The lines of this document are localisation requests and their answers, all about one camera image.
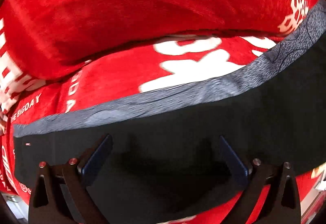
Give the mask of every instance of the white lettering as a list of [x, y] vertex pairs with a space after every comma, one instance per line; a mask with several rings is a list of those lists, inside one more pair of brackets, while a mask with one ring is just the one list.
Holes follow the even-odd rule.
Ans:
[[254, 36], [245, 36], [241, 37], [243, 40], [246, 40], [247, 42], [251, 43], [252, 45], [260, 48], [265, 48], [265, 49], [271, 49], [276, 45], [276, 43], [266, 37], [263, 39], [259, 39]]
[[34, 105], [34, 99], [31, 100], [31, 103], [29, 105], [29, 108], [31, 108]]
[[[5, 77], [3, 77], [2, 72], [6, 71]], [[5, 52], [2, 57], [0, 57], [0, 93], [1, 93], [1, 109], [3, 112], [7, 112], [12, 105], [14, 105], [19, 97], [19, 93], [23, 90], [34, 90], [45, 85], [44, 80], [33, 79], [28, 82], [32, 77], [29, 75], [23, 76], [20, 80], [16, 81], [23, 72], [14, 63], [14, 61], [9, 56], [8, 52]]]
[[71, 96], [73, 94], [75, 94], [75, 92], [77, 91], [78, 89], [78, 86], [79, 86], [79, 82], [76, 82], [75, 84], [71, 85], [69, 87], [69, 91], [68, 91], [68, 96]]
[[16, 190], [16, 192], [18, 192], [17, 191], [17, 188], [16, 188], [16, 185], [14, 183], [14, 180], [13, 180], [13, 177], [12, 177], [12, 174], [11, 174], [11, 171], [10, 171], [10, 167], [9, 167], [9, 163], [8, 163], [8, 158], [7, 158], [7, 154], [6, 154], [6, 150], [5, 150], [4, 146], [2, 146], [1, 150], [2, 150], [2, 161], [3, 161], [3, 165], [4, 165], [4, 169], [6, 171], [6, 175], [7, 175], [8, 181], [11, 184], [11, 186]]
[[167, 41], [163, 43], [154, 44], [154, 49], [158, 53], [168, 55], [182, 55], [188, 52], [203, 52], [215, 49], [222, 43], [221, 38], [210, 37], [208, 39], [196, 40], [191, 44], [184, 46], [178, 45], [177, 41]]
[[198, 62], [194, 60], [164, 61], [160, 64], [160, 67], [172, 74], [140, 85], [139, 91], [147, 92], [185, 83], [203, 81], [227, 75], [244, 67], [244, 65], [229, 62], [229, 58], [230, 54], [227, 51], [218, 49], [208, 53]]
[[2, 33], [0, 34], [0, 49], [4, 46], [5, 43], [6, 43], [6, 37], [4, 33]]
[[71, 83], [75, 82], [77, 79], [79, 79], [79, 77], [82, 74], [82, 70], [80, 70], [79, 72], [77, 72], [76, 74], [74, 74], [74, 76], [71, 78]]
[[76, 100], [68, 100], [67, 101], [67, 110], [65, 111], [65, 113], [69, 112], [71, 110], [71, 108], [75, 105]]
[[3, 187], [6, 188], [7, 191], [11, 192], [10, 188], [6, 185], [6, 182], [4, 181], [4, 176], [3, 176], [1, 170], [0, 170], [0, 180], [2, 181], [1, 183], [2, 183]]
[[25, 112], [29, 109], [29, 102], [25, 104]]
[[39, 102], [39, 98], [40, 98], [41, 94], [42, 94], [42, 93], [40, 93], [39, 95], [36, 96], [36, 103]]
[[21, 187], [21, 190], [24, 192], [24, 193], [27, 193], [27, 190], [26, 190], [26, 185], [25, 184], [22, 184], [22, 183], [19, 183], [20, 187]]
[[286, 35], [293, 32], [307, 16], [309, 6], [307, 0], [291, 0], [292, 14], [287, 15], [278, 26], [281, 33]]

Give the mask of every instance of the red blanket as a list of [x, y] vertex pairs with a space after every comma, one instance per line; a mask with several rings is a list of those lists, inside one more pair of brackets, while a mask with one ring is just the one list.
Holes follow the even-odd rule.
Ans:
[[[12, 124], [237, 70], [273, 43], [235, 36], [281, 39], [316, 2], [5, 0], [0, 8], [0, 103], [9, 122], [1, 140], [0, 190], [26, 202], [31, 192], [13, 175]], [[144, 42], [176, 33], [221, 38]], [[307, 174], [298, 181], [303, 198], [314, 180]], [[236, 199], [184, 222], [219, 223]]]

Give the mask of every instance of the silver rivet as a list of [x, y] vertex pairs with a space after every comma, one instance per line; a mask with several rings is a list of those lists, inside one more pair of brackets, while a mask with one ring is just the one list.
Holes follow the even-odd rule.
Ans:
[[46, 162], [45, 161], [41, 161], [39, 164], [40, 168], [44, 168], [46, 166]]
[[74, 164], [76, 164], [77, 163], [77, 159], [76, 158], [71, 158], [70, 160], [69, 160], [69, 164], [70, 165], [74, 165]]
[[287, 169], [290, 169], [291, 168], [290, 162], [285, 162], [284, 167], [287, 168]]
[[256, 166], [261, 165], [261, 160], [260, 160], [260, 159], [254, 159], [252, 162], [253, 162], [253, 164], [255, 164]]

